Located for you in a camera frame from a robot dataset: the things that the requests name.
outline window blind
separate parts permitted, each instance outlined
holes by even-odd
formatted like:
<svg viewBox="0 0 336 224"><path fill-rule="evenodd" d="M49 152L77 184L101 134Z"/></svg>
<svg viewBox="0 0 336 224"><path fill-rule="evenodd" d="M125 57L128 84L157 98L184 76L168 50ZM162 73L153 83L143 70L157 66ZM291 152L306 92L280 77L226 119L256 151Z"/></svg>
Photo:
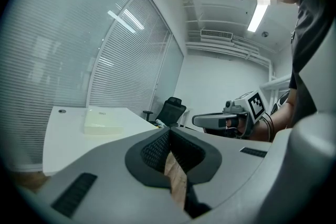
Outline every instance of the window blind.
<svg viewBox="0 0 336 224"><path fill-rule="evenodd" d="M170 31L150 0L133 0L102 49L90 105L148 110Z"/></svg>
<svg viewBox="0 0 336 224"><path fill-rule="evenodd" d="M157 115L163 108L164 102L174 96L177 80L180 75L183 54L174 37L171 38L168 50L164 57L164 62L160 71L158 83L156 85L155 93L150 111L150 120L154 121Z"/></svg>
<svg viewBox="0 0 336 224"><path fill-rule="evenodd" d="M86 106L93 64L115 20L108 12L118 15L128 1L11 1L0 30L0 126L14 169L42 163L54 105Z"/></svg>

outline black office chair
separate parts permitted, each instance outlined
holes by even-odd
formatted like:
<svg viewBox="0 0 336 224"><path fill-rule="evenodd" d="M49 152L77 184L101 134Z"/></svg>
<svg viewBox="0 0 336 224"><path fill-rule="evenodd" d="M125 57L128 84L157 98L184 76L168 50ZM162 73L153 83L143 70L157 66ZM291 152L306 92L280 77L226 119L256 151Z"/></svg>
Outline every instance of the black office chair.
<svg viewBox="0 0 336 224"><path fill-rule="evenodd" d="M158 114L155 120L159 119L168 127L177 127L180 116L186 110L186 106L182 105L182 100L175 97L169 97L163 104L161 112ZM155 121L149 121L149 115L153 114L151 111L143 111L147 114L146 120L152 124L156 124Z"/></svg>

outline black vent grille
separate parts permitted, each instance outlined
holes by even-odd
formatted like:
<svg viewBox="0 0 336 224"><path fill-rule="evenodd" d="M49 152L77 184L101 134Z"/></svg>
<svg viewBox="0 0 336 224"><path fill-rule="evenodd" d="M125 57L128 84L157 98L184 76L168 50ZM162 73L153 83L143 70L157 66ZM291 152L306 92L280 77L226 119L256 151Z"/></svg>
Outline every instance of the black vent grille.
<svg viewBox="0 0 336 224"><path fill-rule="evenodd" d="M233 34L229 32L223 31L213 31L213 30L201 30L201 36L209 36L209 37L222 37L232 39Z"/></svg>
<svg viewBox="0 0 336 224"><path fill-rule="evenodd" d="M79 175L65 192L51 205L51 207L62 215L70 218L96 179L96 175L89 173Z"/></svg>
<svg viewBox="0 0 336 224"><path fill-rule="evenodd" d="M141 150L143 161L158 172L163 173L167 156L170 152L169 132L148 144Z"/></svg>
<svg viewBox="0 0 336 224"><path fill-rule="evenodd" d="M171 136L172 153L182 170L187 173L197 166L205 157L205 151L179 134Z"/></svg>
<svg viewBox="0 0 336 224"><path fill-rule="evenodd" d="M257 156L257 157L261 157L261 158L265 158L267 151L260 151L260 150L255 150L253 148L249 148L249 147L244 147L240 150L240 152L249 154L249 155L253 155L253 156Z"/></svg>

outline ceiling light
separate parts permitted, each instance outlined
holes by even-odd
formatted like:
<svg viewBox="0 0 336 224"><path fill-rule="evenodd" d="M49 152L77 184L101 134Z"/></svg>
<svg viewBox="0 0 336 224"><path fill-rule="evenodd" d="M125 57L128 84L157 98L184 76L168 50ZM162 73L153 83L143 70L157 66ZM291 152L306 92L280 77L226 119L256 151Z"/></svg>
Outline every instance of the ceiling light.
<svg viewBox="0 0 336 224"><path fill-rule="evenodd" d="M127 23L125 23L125 21L123 20L123 19L121 19L120 17L118 17L116 14L114 14L112 11L108 11L107 12L110 16L112 16L114 19L116 19L119 23L121 23L121 25L123 26L123 27L125 27L129 32L131 32L131 33L135 33L135 30L132 28L132 27L130 27Z"/></svg>
<svg viewBox="0 0 336 224"><path fill-rule="evenodd" d="M255 32L257 30L269 4L270 2L257 5L252 20L250 22L250 25L247 28L248 31Z"/></svg>

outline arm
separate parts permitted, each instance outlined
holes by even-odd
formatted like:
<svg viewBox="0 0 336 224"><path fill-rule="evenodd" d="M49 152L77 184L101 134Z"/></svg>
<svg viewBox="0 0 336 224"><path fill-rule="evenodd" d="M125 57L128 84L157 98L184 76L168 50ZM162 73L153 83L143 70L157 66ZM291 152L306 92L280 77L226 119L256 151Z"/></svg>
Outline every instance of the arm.
<svg viewBox="0 0 336 224"><path fill-rule="evenodd" d="M290 89L287 102L283 104L283 106L271 116L274 125L274 134L285 129L286 126L290 124L290 121L293 116L295 103L296 103L296 89ZM268 120L268 122L270 122L270 119L267 116L265 116L265 119ZM226 125L230 127L231 120L227 120ZM244 133L245 121L239 120L238 130L241 133ZM250 140L268 141L268 129L265 122L259 121L255 125L252 135L250 136Z"/></svg>

